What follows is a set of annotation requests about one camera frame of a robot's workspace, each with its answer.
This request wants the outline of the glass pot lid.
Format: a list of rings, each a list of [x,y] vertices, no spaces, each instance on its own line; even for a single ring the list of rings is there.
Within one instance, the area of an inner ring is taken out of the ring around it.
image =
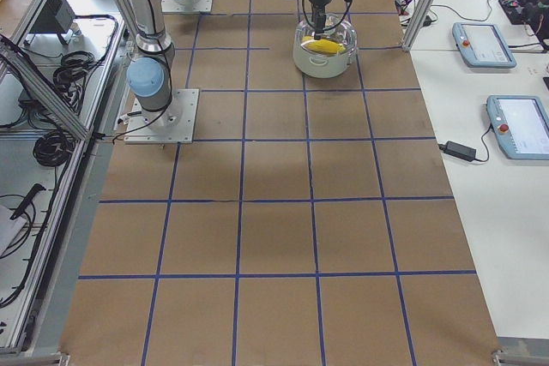
[[[325,31],[320,39],[333,40],[338,44],[346,47],[346,50],[336,55],[323,55],[312,51],[307,51],[301,46],[301,43],[307,38],[314,38],[313,28],[303,19],[296,28],[293,50],[295,52],[302,51],[313,57],[336,57],[347,56],[352,57],[357,49],[357,32],[354,26],[347,20],[338,24],[339,17],[335,14],[327,14]]]

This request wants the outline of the yellow corn cob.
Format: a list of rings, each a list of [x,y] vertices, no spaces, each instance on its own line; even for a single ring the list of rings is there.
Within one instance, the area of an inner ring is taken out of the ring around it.
[[[307,51],[312,51],[323,55],[336,55],[346,50],[344,45],[338,44],[329,39],[307,38],[301,43],[301,46]]]

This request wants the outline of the white cooking pot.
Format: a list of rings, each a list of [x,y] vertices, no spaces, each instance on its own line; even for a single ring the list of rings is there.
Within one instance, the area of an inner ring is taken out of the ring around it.
[[[357,44],[357,32],[347,20],[315,40],[313,29],[303,19],[295,31],[293,61],[305,75],[333,78],[355,63]]]

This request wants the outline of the far blue teach pendant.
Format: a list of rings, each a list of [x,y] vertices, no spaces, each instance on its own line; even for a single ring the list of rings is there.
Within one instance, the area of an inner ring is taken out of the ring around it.
[[[470,68],[513,69],[516,66],[497,25],[456,22],[452,35],[464,63]]]

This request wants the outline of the blue teach pendant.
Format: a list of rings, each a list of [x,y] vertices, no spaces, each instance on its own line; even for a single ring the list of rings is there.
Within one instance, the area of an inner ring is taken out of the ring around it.
[[[486,111],[507,158],[548,160],[548,116],[538,97],[491,95]]]
[[[516,66],[497,25],[456,22],[452,35],[464,63],[470,68],[513,69]]]

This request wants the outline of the black power adapter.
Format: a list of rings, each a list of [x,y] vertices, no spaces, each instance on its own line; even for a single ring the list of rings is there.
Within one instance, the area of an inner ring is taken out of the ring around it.
[[[476,149],[473,147],[464,146],[454,141],[447,141],[438,146],[443,153],[448,154],[449,156],[466,160],[467,162],[476,160]]]

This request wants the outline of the brown paper table mat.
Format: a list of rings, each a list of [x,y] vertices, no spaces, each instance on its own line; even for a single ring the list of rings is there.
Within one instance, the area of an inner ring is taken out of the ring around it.
[[[498,342],[392,0],[357,60],[292,60],[296,0],[166,17],[194,140],[111,145],[74,365],[488,365]]]

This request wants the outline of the near blue teach pendant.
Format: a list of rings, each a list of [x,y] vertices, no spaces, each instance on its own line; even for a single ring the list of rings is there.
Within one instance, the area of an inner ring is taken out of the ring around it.
[[[507,158],[548,160],[548,116],[538,97],[491,95],[486,111]]]

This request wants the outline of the aluminium side frame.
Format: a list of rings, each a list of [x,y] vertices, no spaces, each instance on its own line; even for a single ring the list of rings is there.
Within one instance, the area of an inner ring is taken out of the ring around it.
[[[113,129],[129,0],[2,0],[1,203],[25,224],[1,254],[1,361],[60,363]]]

